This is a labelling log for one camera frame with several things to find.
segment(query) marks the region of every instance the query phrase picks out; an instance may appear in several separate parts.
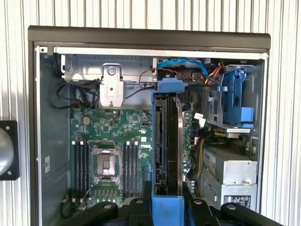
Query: blue plastic bracket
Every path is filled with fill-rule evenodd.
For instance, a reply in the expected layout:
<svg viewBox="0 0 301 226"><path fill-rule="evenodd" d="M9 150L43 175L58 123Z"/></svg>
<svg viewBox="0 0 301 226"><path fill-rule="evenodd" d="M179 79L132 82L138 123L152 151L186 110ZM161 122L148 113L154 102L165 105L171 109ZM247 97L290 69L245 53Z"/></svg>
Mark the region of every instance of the blue plastic bracket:
<svg viewBox="0 0 301 226"><path fill-rule="evenodd" d="M154 226L184 226L184 197L153 196L151 214Z"/></svg>
<svg viewBox="0 0 301 226"><path fill-rule="evenodd" d="M252 128L254 109L242 107L243 82L247 78L246 72L247 70L244 69L224 75L222 86L227 86L228 92L222 93L223 121L230 125Z"/></svg>
<svg viewBox="0 0 301 226"><path fill-rule="evenodd" d="M164 78L158 81L158 93L183 93L185 84L176 78Z"/></svg>

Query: screw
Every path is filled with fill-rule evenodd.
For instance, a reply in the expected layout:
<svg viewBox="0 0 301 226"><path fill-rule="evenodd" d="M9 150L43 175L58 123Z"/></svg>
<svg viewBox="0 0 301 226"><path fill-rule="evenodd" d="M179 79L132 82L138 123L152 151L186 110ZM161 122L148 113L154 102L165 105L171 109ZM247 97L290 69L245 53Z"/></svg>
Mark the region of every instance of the screw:
<svg viewBox="0 0 301 226"><path fill-rule="evenodd" d="M227 208L228 208L229 210L236 210L236 207L233 206L233 205L228 205Z"/></svg>
<svg viewBox="0 0 301 226"><path fill-rule="evenodd" d="M109 75L114 75L114 74L116 74L116 69L115 69L115 67L109 67L109 69L108 69L108 74L109 74Z"/></svg>
<svg viewBox="0 0 301 226"><path fill-rule="evenodd" d="M193 202L197 205L200 205L203 203L200 199L195 199Z"/></svg>
<svg viewBox="0 0 301 226"><path fill-rule="evenodd" d="M104 206L105 209L109 209L109 208L111 208L111 207L112 207L111 204L108 204L108 205L105 205L105 206Z"/></svg>

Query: label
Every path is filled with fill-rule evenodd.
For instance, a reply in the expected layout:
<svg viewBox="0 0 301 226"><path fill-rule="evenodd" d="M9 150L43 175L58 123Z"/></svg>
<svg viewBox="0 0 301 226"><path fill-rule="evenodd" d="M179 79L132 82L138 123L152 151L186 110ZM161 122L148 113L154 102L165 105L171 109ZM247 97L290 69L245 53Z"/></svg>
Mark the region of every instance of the label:
<svg viewBox="0 0 301 226"><path fill-rule="evenodd" d="M50 171L50 156L47 156L45 158L45 173L48 173Z"/></svg>
<svg viewBox="0 0 301 226"><path fill-rule="evenodd" d="M210 64L211 59L210 58L204 58L204 64Z"/></svg>
<svg viewBox="0 0 301 226"><path fill-rule="evenodd" d="M151 145L140 145L141 148L151 148Z"/></svg>
<svg viewBox="0 0 301 226"><path fill-rule="evenodd" d="M194 137L194 145L197 144L198 139L199 139L199 137Z"/></svg>
<svg viewBox="0 0 301 226"><path fill-rule="evenodd" d="M251 196L250 195L225 195L224 203L233 202L238 203L248 209L251 208Z"/></svg>
<svg viewBox="0 0 301 226"><path fill-rule="evenodd" d="M204 151L204 165L215 176L215 157L208 151Z"/></svg>
<svg viewBox="0 0 301 226"><path fill-rule="evenodd" d="M198 120L198 124L201 128L203 128L205 126L205 122L206 122L206 119L199 119Z"/></svg>
<svg viewBox="0 0 301 226"><path fill-rule="evenodd" d="M202 114L200 114L200 113L195 113L194 114L194 118L195 119L198 119L198 120L200 120L200 119L202 119L204 116L202 115Z"/></svg>

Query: corrugated metal wall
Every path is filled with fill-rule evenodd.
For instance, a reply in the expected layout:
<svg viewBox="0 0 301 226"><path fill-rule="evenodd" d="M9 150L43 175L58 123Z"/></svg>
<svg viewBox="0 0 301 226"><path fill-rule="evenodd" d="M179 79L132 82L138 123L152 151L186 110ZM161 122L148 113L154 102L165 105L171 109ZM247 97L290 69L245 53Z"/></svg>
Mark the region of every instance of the corrugated metal wall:
<svg viewBox="0 0 301 226"><path fill-rule="evenodd" d="M0 0L0 119L18 120L21 155L20 179L0 182L0 225L30 225L26 75L31 24L268 32L261 211L284 225L300 225L300 13L298 0Z"/></svg>

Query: motherboard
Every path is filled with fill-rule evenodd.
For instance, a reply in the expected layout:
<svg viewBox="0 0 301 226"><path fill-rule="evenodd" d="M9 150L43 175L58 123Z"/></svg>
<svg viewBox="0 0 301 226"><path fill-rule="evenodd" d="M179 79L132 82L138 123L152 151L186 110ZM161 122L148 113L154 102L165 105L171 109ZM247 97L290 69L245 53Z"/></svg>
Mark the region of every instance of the motherboard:
<svg viewBox="0 0 301 226"><path fill-rule="evenodd" d="M75 212L98 202L121 206L139 197L152 177L152 123L149 110L73 109L71 196ZM183 180L191 168L192 112L183 112Z"/></svg>

